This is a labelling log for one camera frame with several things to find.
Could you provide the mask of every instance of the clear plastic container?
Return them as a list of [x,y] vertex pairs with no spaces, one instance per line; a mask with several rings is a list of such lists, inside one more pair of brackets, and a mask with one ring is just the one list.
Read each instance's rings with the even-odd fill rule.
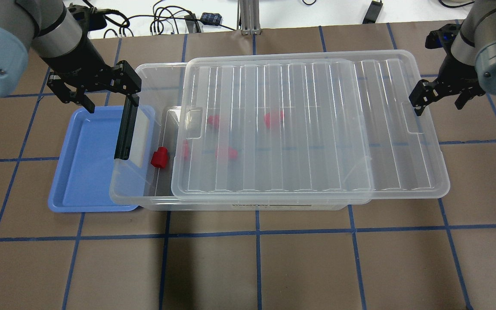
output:
[[[431,116],[417,117],[408,101],[420,76],[406,51],[215,57],[136,71],[140,112],[130,159],[115,160],[116,203],[332,210],[449,190]],[[158,146],[170,150],[166,169],[148,163]]]

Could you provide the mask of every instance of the transparent plastic lid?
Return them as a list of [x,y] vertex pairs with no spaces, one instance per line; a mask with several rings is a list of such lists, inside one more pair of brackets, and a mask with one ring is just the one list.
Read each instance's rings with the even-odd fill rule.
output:
[[406,51],[194,59],[171,190],[250,203],[437,198],[449,190]]

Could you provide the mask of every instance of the blue tray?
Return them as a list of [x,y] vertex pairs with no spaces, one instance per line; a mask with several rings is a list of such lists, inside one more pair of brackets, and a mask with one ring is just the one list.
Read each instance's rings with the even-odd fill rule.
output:
[[79,108],[70,119],[49,194],[54,212],[130,211],[109,195],[122,106]]

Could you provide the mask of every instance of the container lid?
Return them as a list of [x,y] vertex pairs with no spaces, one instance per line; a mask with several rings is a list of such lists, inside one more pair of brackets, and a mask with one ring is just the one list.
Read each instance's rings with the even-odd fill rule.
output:
[[136,205],[117,205],[109,187],[122,106],[98,106],[90,114],[72,114],[49,194],[54,212],[130,211]]
[[171,190],[181,200],[365,202],[449,190],[406,51],[212,57],[187,65]]

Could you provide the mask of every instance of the white background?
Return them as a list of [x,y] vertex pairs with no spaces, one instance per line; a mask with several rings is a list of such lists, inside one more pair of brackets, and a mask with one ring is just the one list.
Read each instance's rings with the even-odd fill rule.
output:
[[[377,23],[415,22],[422,20],[447,20],[466,18],[472,6],[451,9],[445,8],[437,0],[382,0],[384,6]],[[65,0],[68,6],[85,5],[81,0]],[[91,0],[97,8],[117,9],[126,16],[152,14],[156,0]],[[264,28],[297,28],[309,26],[360,24],[371,0],[317,0],[313,6],[306,6],[301,0],[260,0],[260,24]],[[237,0],[164,0],[158,6],[181,6],[194,12],[199,18],[203,12],[216,12],[222,15],[222,24],[236,28]],[[131,20],[134,35],[150,35],[151,18],[139,17]],[[185,22],[178,20],[180,33],[186,32]],[[171,26],[166,25],[166,33]],[[118,30],[109,23],[110,28]],[[214,26],[204,26],[204,32],[223,31]],[[104,30],[92,31],[90,38],[102,37]]]

